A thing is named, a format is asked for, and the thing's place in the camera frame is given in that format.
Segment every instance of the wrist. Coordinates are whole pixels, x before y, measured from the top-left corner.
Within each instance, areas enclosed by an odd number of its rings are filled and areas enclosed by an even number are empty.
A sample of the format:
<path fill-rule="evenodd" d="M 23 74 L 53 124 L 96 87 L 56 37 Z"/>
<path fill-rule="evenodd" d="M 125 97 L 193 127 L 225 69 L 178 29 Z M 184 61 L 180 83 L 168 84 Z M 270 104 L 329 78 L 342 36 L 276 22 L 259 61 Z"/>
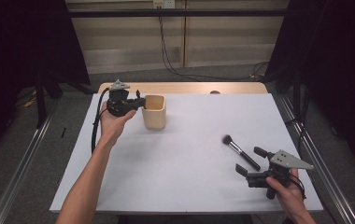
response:
<path fill-rule="evenodd" d="M 96 149 L 101 150 L 101 151 L 110 151 L 110 149 L 116 145 L 117 140 L 114 138 L 107 138 L 101 135 L 99 138 L 98 143 L 96 144 Z"/>

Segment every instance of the brush handle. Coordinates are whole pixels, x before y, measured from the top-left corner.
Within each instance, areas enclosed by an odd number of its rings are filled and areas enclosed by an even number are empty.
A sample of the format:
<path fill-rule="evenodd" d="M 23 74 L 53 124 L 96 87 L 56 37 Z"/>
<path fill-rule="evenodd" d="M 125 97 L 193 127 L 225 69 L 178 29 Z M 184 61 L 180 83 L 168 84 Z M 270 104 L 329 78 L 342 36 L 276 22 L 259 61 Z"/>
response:
<path fill-rule="evenodd" d="M 260 165 L 257 164 L 256 161 L 254 161 L 250 156 L 248 156 L 244 150 L 237 146 L 236 143 L 230 142 L 229 146 L 232 147 L 233 150 L 235 150 L 242 158 L 244 158 L 244 160 L 247 161 L 256 171 L 260 170 Z"/>
<path fill-rule="evenodd" d="M 245 159 L 256 171 L 260 171 L 260 165 L 256 163 L 250 156 L 247 155 L 244 151 L 241 151 L 239 155 Z"/>

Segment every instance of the metal frame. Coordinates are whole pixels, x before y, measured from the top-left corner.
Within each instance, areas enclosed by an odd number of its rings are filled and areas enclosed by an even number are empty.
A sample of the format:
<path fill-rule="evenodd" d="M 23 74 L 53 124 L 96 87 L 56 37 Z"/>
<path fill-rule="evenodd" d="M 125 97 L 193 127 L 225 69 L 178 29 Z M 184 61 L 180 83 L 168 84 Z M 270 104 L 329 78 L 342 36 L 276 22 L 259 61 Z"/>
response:
<path fill-rule="evenodd" d="M 27 171 L 29 170 L 29 167 L 32 163 L 33 158 L 35 157 L 37 149 L 43 141 L 47 129 L 49 128 L 51 118 L 56 111 L 58 103 L 59 99 L 53 100 L 51 102 L 50 114 L 47 116 L 41 127 L 35 131 L 31 143 L 26 149 L 26 152 L 23 155 L 23 158 L 21 159 L 18 168 L 15 170 L 14 176 L 12 176 L 6 190 L 0 198 L 0 223 L 4 223 L 7 218 L 9 209 L 11 208 L 11 205 L 13 204 L 15 197 L 17 196 L 18 191 L 21 188 L 22 181 L 25 178 Z"/>
<path fill-rule="evenodd" d="M 288 112 L 290 119 L 294 119 L 293 106 L 288 97 L 281 97 L 282 104 L 285 110 Z M 327 168 L 325 162 L 323 161 L 317 147 L 309 136 L 308 132 L 303 130 L 303 123 L 294 122 L 294 128 L 296 132 L 300 135 L 303 132 L 302 142 L 305 146 L 306 151 L 308 152 L 309 157 L 314 162 L 314 166 L 317 169 L 320 178 L 322 179 L 326 189 L 328 190 L 330 196 L 332 197 L 334 204 L 340 213 L 341 217 L 344 219 L 345 223 L 355 223 L 355 214 L 346 198 L 344 193 L 338 187 L 335 182 L 332 174 Z"/>

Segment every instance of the brush bristles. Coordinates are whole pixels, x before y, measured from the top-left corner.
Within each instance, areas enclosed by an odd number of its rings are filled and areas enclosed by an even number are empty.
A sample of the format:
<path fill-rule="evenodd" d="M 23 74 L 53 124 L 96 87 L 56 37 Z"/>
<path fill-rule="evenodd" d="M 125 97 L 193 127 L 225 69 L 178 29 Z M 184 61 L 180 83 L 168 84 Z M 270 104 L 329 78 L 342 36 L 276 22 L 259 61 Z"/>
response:
<path fill-rule="evenodd" d="M 223 137 L 223 143 L 225 145 L 229 145 L 231 142 L 233 142 L 233 138 L 231 138 L 231 136 L 229 134 L 227 134 Z"/>

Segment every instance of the metal rail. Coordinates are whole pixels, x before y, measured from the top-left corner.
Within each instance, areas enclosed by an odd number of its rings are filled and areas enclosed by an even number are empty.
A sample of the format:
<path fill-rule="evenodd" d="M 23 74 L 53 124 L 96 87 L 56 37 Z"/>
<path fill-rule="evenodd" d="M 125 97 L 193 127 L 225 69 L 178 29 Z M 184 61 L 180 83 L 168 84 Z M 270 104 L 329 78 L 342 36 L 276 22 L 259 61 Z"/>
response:
<path fill-rule="evenodd" d="M 291 101 L 286 96 L 281 97 L 281 101 L 284 108 L 288 112 L 290 119 L 294 119 L 294 113 L 292 112 L 293 106 L 291 104 Z M 300 135 L 300 132 L 303 130 L 303 124 L 301 122 L 294 122 L 294 128 L 296 132 Z M 341 217 L 344 219 L 345 223 L 355 223 L 355 214 L 351 206 L 349 205 L 346 196 L 338 187 L 337 183 L 334 181 L 332 174 L 327 168 L 320 153 L 318 152 L 318 149 L 316 148 L 314 142 L 312 141 L 306 130 L 303 131 L 302 139 L 305 149 L 308 152 L 308 155 L 311 160 L 314 162 L 314 166 L 316 167 L 326 189 L 329 191 L 329 194 L 332 197 L 334 204 L 337 207 Z"/>
<path fill-rule="evenodd" d="M 284 17 L 303 16 L 303 11 L 287 9 L 69 9 L 71 18 L 104 17 Z"/>
<path fill-rule="evenodd" d="M 49 128 L 50 120 L 56 110 L 56 107 L 59 103 L 59 99 L 53 100 L 51 103 L 50 114 L 47 116 L 44 123 L 41 125 L 39 129 L 35 131 L 34 137 L 32 138 L 31 143 L 26 149 L 23 158 L 21 159 L 18 168 L 15 170 L 14 176 L 12 176 L 11 180 L 8 183 L 6 190 L 4 191 L 2 197 L 0 198 L 0 224 L 4 223 L 6 220 L 7 214 L 11 205 L 14 202 L 15 197 L 20 190 L 21 183 L 29 170 L 29 167 L 32 163 L 32 160 L 36 154 L 40 143 L 42 142 L 44 135 Z"/>

